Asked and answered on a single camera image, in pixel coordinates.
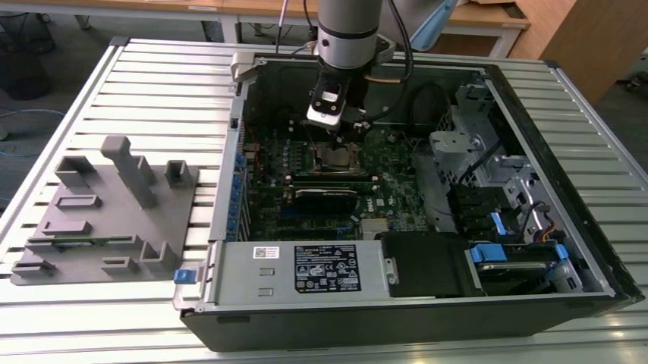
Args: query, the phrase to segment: black cable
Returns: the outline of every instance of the black cable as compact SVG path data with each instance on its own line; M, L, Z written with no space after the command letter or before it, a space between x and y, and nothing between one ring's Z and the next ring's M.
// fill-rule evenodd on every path
M547 227L547 229L541 231L540 237L539 237L540 240L547 233L549 233L552 230L556 229L556 221L549 217L549 214L545 212L543 216L545 217L545 220L549 222L549 226Z
M416 89L412 91L412 93L409 94L409 97L408 97L408 103L407 103L408 114L407 114L405 121L409 124L415 124L415 122L413 122L415 121L415 103L419 99L419 96L421 95L421 92L428 88L433 88L443 95L443 98L445 100L445 113L449 112L449 108L452 107L452 101L448 97L448 93L445 93L444 87L441 87L441 85L435 81L428 81L428 82L423 83L420 86L416 87Z
M257 27L254 26L253 23L248 23L248 25L250 25L253 27L253 29L257 30ZM277 24L273 24L273 25L269 25L268 27L264 27L261 24L260 24L260 28L262 29L273 29L274 27L277 26Z
M402 76L401 79L384 79L380 77L372 77L370 75L365 76L365 78L370 82L376 83L407 83L411 76L412 76L412 71L415 69L415 52L412 50L412 43L409 40L409 34L408 34L408 28L405 27L404 19L401 17L401 14L398 12L398 8L396 7L394 0L388 0L386 2L389 4L389 8L392 10L392 15L394 16L396 20L396 25L398 26L398 31L401 33L401 36L404 38L404 47L405 47L405 75Z
M531 205L529 209L525 212L525 216L523 217L520 230L517 231L517 235L516 235L516 242L520 244L523 244L525 241L525 228L527 228L527 224L529 223L531 214L540 205L545 205L545 202L539 200Z
M290 31L293 30L293 27L294 27L294 25L290 25L290 26L288 27L286 34L284 34L284 37L282 37L282 42L284 42L284 40L286 39L288 35L290 34Z
M282 42L282 27L280 26L280 30L277 32L277 40L274 41L274 53L280 53L280 43Z
M415 69L415 54L412 51L412 43L409 41L409 35L408 35L408 28L405 28L404 24L404 19L401 18L398 9L396 8L394 0L388 1L390 9L392 9L392 14L394 15L396 19L396 24L398 26L398 30L401 33L401 36L404 37L404 46L405 46L405 75L404 78L401 78L396 83L404 84L404 89L401 90L401 93L398 95L398 99L394 102L394 105L389 107L385 111L377 113L376 115L372 116L365 116L364 119L356 122L362 122L362 121L377 121L378 119L385 118L394 110L398 108L398 105L405 99L405 93L408 91L408 81L412 76L412 70Z
M477 162L467 169L464 172L463 176L457 180L457 184L461 184L463 181L471 176L471 174L475 172L475 170L479 168L480 165L484 164L484 162L496 154L497 149L503 146L503 141L497 140L497 143L493 144L493 146L485 151L481 157L479 157Z
M313 22L312 22L312 17L308 14L308 0L304 0L304 15L306 15L306 22L310 28L313 28Z

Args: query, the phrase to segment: white label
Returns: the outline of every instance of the white label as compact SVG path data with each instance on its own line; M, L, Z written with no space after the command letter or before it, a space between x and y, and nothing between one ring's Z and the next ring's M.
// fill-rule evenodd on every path
M504 28L527 28L527 26L524 24L515 24L515 23L504 23L503 24L503 27Z
M190 6L190 10L215 11L211 6Z
M280 247L256 246L253 259L280 259Z

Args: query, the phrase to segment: blue cable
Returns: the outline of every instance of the blue cable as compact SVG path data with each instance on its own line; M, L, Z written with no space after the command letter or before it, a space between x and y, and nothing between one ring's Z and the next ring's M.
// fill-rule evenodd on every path
M55 115L59 115L62 117L66 116L66 114L60 111L56 111L56 110L48 110L46 108L28 108L26 110L14 110L12 112L7 112L6 114L0 115L0 118L6 118L7 116L12 116L15 114L22 114L22 113L26 113L26 112L43 112L46 114L55 114Z
M12 154L12 153L7 153L7 152L0 152L0 155L6 155L7 157L27 158L27 157L36 157L40 154L39 153L36 153L36 154Z
M56 111L56 110L48 110L46 108L27 108L24 110L15 110L15 109L7 108L4 106L0 106L0 108L4 108L6 110L11 110L11 112L7 112L6 114L0 115L0 119L6 118L7 116L12 116L12 115L28 113L28 112L43 112L46 114L59 115L63 118L66 117L66 114L63 112ZM14 153L7 153L7 152L0 152L0 155L6 155L7 157L28 158L28 157L36 157L40 154L14 154Z

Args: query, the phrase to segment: metal bracket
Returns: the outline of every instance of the metal bracket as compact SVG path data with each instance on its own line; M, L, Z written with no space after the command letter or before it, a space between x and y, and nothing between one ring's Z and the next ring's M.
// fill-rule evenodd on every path
M230 64L234 82L241 82L257 76L257 67L264 64L266 64L266 61L258 61L254 52L234 53L233 63Z
M386 282L389 283L390 286L394 286L400 283L394 258L385 259L385 277L386 277Z

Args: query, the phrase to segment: barcode sticker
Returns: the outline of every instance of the barcode sticker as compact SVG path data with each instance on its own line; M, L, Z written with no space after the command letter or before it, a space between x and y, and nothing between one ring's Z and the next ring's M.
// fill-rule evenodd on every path
M256 246L253 259L280 259L280 247Z
M213 6L190 6L190 10L215 11Z

